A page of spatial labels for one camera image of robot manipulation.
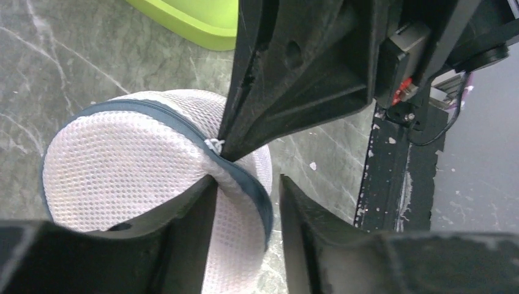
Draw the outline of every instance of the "screw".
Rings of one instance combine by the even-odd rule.
[[[405,121],[412,121],[412,120],[414,120],[415,118],[416,118],[416,116],[414,115],[414,113],[410,113],[410,114],[408,114],[408,115],[406,115],[406,116],[404,117],[404,120],[405,120]]]

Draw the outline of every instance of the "navy zipper trim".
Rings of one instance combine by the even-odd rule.
[[[240,185],[242,190],[251,198],[255,204],[265,229],[266,244],[272,233],[274,214],[272,202],[263,185],[247,170],[234,162],[230,162],[209,149],[205,143],[206,136],[192,122],[183,117],[171,107],[154,100],[119,99],[109,100],[103,103],[91,105],[72,117],[66,125],[82,116],[93,115],[103,111],[135,111],[166,124],[175,131],[181,133],[204,152],[219,166],[224,168],[233,179]]]

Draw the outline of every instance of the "gray wall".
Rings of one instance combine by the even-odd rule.
[[[438,160],[431,230],[519,233],[519,46],[477,71]]]

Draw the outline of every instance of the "black cable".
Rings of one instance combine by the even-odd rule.
[[[431,143],[434,143],[436,140],[438,140],[454,125],[454,123],[456,122],[456,120],[458,120],[458,117],[460,116],[460,113],[461,113],[461,102],[463,100],[463,92],[465,91],[465,88],[467,87],[469,77],[470,77],[470,73],[467,72],[461,78],[460,87],[458,88],[458,91],[456,92],[456,110],[454,111],[454,114],[450,118],[449,122],[445,125],[445,127],[436,136],[434,136],[434,138],[432,138],[431,140],[423,142],[423,143],[417,143],[417,142],[412,141],[411,138],[409,137],[409,134],[411,133],[414,125],[416,124],[416,122],[415,122],[411,125],[411,127],[409,127],[409,132],[407,133],[407,140],[410,143],[412,143],[415,146],[419,146],[419,147],[427,146]]]

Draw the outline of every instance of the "black metal frame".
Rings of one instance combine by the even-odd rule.
[[[385,1],[240,4],[236,66],[218,136],[226,140],[223,157],[237,160],[371,103]]]
[[[435,107],[428,111],[427,128],[418,140],[428,140],[447,123],[446,112]],[[408,140],[409,130],[385,116],[383,108],[375,110],[354,225],[368,232],[427,231],[437,153],[443,151],[445,136],[416,147]]]

